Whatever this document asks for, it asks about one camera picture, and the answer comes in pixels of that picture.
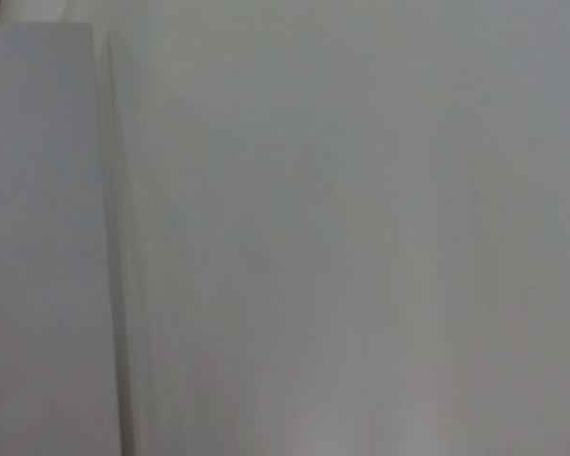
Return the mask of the white flat board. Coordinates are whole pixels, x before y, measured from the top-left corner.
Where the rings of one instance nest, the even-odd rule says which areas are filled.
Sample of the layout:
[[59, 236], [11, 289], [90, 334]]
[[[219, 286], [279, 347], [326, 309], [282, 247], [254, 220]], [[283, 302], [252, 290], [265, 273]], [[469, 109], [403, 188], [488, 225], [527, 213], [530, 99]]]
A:
[[88, 27], [0, 24], [0, 456], [122, 456]]

